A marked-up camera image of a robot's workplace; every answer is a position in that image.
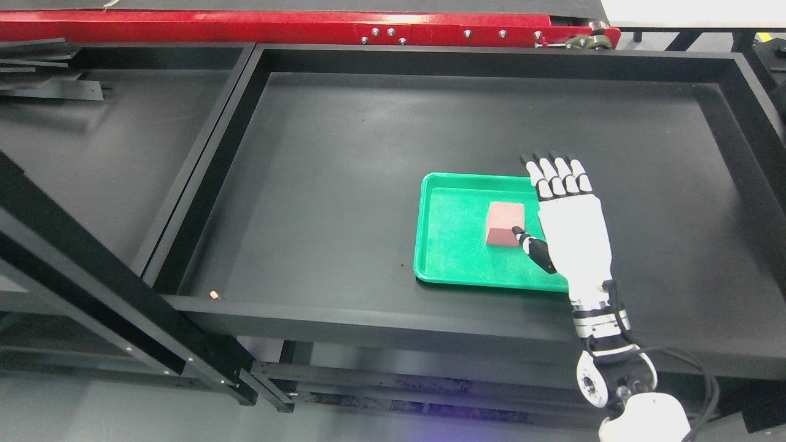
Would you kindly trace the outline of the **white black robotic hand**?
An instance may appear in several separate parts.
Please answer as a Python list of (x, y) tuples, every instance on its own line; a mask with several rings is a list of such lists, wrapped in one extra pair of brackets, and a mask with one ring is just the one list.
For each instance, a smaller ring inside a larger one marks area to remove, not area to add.
[(541, 269), (565, 278), (575, 310), (610, 306), (604, 284), (613, 279), (611, 243), (586, 169), (578, 159), (560, 156), (521, 162), (538, 196), (543, 238), (514, 226), (520, 248)]

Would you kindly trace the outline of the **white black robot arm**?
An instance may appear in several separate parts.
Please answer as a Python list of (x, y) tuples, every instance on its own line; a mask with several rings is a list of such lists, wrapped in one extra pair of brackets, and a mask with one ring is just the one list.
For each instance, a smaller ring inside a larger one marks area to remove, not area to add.
[(658, 392), (659, 375), (646, 350), (634, 343), (626, 310), (611, 300), (572, 300), (582, 344), (576, 367), (580, 392), (607, 413), (600, 441), (683, 441), (690, 423), (673, 395)]

